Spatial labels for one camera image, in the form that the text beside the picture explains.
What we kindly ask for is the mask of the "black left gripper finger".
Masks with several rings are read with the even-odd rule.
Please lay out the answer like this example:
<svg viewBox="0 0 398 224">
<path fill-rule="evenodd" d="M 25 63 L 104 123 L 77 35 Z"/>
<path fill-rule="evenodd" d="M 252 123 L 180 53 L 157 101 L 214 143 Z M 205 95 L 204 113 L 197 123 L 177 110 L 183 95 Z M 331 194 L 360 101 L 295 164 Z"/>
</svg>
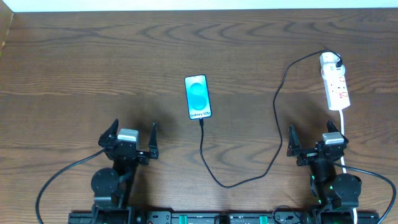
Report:
<svg viewBox="0 0 398 224">
<path fill-rule="evenodd" d="M 157 145 L 157 125 L 152 124 L 152 131 L 149 139 L 149 157 L 151 159 L 159 158 L 159 148 Z"/>
<path fill-rule="evenodd" d="M 108 147 L 109 143 L 117 138 L 119 120 L 115 119 L 112 125 L 99 137 L 98 144 L 102 148 Z"/>
</svg>

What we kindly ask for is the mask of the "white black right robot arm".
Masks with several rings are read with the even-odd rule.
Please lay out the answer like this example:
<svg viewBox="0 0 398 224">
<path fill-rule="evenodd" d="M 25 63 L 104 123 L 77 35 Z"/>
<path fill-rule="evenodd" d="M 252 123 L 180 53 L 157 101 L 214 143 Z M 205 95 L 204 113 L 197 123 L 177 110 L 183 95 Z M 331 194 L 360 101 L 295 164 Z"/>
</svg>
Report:
<svg viewBox="0 0 398 224">
<path fill-rule="evenodd" d="M 335 162 L 344 156 L 348 139 L 331 122 L 328 132 L 314 147 L 303 148 L 296 130 L 289 127 L 287 156 L 295 157 L 298 166 L 309 166 L 310 187 L 319 205 L 309 208 L 302 215 L 304 223 L 351 223 L 353 210 L 359 206 L 362 181 L 347 173 L 338 174 Z"/>
</svg>

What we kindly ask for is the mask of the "blue screen Galaxy smartphone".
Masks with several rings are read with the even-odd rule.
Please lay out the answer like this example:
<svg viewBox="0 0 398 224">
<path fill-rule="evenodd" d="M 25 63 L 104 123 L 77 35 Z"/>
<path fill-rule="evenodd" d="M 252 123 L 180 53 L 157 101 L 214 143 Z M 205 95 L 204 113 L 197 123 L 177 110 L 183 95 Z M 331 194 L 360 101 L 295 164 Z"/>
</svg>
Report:
<svg viewBox="0 0 398 224">
<path fill-rule="evenodd" d="M 210 94 L 206 75 L 194 75 L 184 78 L 188 116 L 191 120 L 212 116 Z"/>
</svg>

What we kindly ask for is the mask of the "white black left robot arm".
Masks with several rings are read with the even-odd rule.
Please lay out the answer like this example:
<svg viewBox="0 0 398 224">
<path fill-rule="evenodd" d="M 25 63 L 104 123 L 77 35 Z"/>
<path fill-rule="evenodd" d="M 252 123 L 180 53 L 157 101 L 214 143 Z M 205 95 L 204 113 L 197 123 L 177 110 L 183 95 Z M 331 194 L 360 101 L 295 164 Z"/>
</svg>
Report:
<svg viewBox="0 0 398 224">
<path fill-rule="evenodd" d="M 109 160 L 111 168 L 97 171 L 91 179 L 94 192 L 92 223 L 146 223 L 144 211 L 129 205 L 132 185 L 138 166 L 148 165 L 151 159 L 159 158 L 157 125 L 152 125 L 149 150 L 139 150 L 139 132 L 133 129 L 118 129 L 119 120 L 99 137 L 98 144 Z"/>
</svg>

